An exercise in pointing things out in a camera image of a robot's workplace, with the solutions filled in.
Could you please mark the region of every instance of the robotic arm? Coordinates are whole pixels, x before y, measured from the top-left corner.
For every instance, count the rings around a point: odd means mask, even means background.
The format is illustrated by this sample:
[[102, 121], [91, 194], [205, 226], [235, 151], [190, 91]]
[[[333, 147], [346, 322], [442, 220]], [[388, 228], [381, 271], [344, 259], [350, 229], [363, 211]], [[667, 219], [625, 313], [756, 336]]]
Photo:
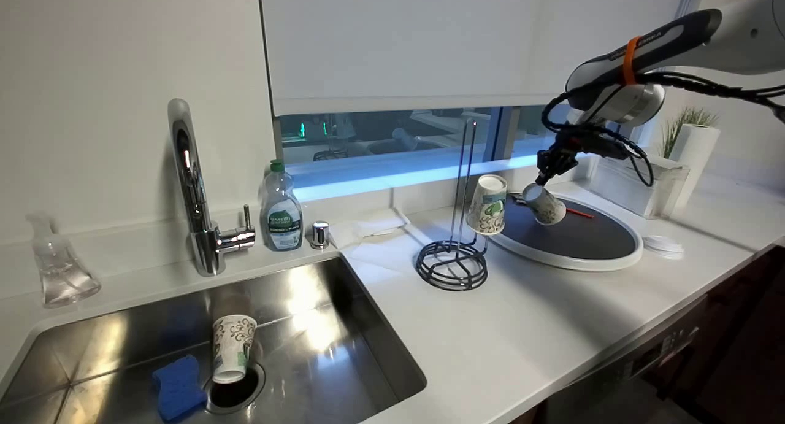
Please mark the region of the robotic arm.
[[[631, 72], [625, 75], [628, 47], [634, 55]], [[720, 9], [695, 11], [640, 36], [631, 45], [578, 66], [567, 80], [566, 92], [543, 113], [544, 124], [557, 131], [557, 136], [548, 150], [538, 152], [536, 183], [545, 185], [553, 176], [576, 166], [578, 152], [617, 159], [645, 158], [636, 145], [602, 127], [607, 121], [637, 126], [654, 117], [665, 99], [665, 90], [658, 83], [759, 103], [785, 123], [785, 106], [768, 100], [785, 94], [785, 86], [742, 90], [687, 74], [648, 74], [664, 66], [748, 75], [785, 69], [785, 0], [743, 0]], [[634, 82], [629, 81], [630, 74], [636, 78]], [[565, 99], [584, 112], [577, 125], [554, 124], [548, 119], [553, 106]]]

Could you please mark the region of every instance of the kitchen counter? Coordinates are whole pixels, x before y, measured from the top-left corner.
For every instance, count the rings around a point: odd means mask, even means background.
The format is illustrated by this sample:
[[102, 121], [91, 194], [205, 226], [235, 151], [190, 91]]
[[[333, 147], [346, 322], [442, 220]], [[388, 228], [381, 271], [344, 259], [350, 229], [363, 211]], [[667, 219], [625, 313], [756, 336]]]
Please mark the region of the kitchen counter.
[[[412, 264], [424, 244], [449, 236], [451, 209], [411, 214], [412, 225], [342, 251], [420, 365], [421, 393], [368, 424], [507, 424], [752, 261], [785, 234], [785, 198], [737, 183], [699, 188], [673, 220], [643, 220], [575, 183], [549, 187], [630, 223], [642, 236], [677, 240], [681, 261], [645, 251], [622, 271], [586, 273], [537, 264], [491, 243], [488, 281], [452, 293], [421, 281]], [[0, 301], [0, 391], [36, 334], [57, 324], [297, 266], [333, 252], [252, 248], [227, 271], [199, 277], [190, 262], [103, 281], [76, 306], [45, 310], [39, 295]]]

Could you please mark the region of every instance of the faucet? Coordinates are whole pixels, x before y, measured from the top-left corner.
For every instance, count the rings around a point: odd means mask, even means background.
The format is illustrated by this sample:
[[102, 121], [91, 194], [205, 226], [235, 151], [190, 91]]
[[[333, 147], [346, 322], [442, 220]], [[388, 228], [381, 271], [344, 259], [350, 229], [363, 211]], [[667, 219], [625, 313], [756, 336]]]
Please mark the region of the faucet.
[[196, 270], [202, 276], [216, 276], [224, 271], [224, 254], [244, 250], [256, 242], [256, 230], [250, 224], [248, 206], [244, 206], [245, 226], [221, 232], [210, 219], [207, 194], [202, 180], [199, 152], [191, 122], [191, 109], [182, 99], [169, 101], [169, 130], [172, 133], [174, 167], [180, 179], [185, 214], [188, 217], [188, 235], [191, 238]]

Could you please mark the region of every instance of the blue sponge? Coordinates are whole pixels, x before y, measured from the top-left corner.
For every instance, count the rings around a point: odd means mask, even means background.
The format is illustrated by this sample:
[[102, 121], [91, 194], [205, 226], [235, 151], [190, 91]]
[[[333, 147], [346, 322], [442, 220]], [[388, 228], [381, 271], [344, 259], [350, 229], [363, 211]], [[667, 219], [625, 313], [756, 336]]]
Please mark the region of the blue sponge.
[[152, 373], [159, 387], [158, 412], [164, 421], [172, 421], [207, 401], [199, 388], [199, 362], [193, 355], [182, 357]]

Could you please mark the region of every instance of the dish soap bottle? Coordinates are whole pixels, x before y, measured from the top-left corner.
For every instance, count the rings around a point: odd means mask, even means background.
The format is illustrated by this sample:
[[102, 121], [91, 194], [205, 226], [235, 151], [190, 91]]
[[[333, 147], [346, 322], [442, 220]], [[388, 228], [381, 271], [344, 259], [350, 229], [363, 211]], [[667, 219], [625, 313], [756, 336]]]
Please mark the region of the dish soap bottle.
[[28, 214], [33, 225], [33, 253], [41, 275], [44, 307], [59, 307], [87, 298], [101, 284], [82, 267], [66, 237], [52, 231], [52, 220], [44, 212]]
[[302, 209], [292, 194], [294, 181], [283, 167], [283, 161], [270, 162], [270, 173], [264, 178], [264, 195], [260, 223], [264, 242], [270, 250], [294, 250], [302, 245]]

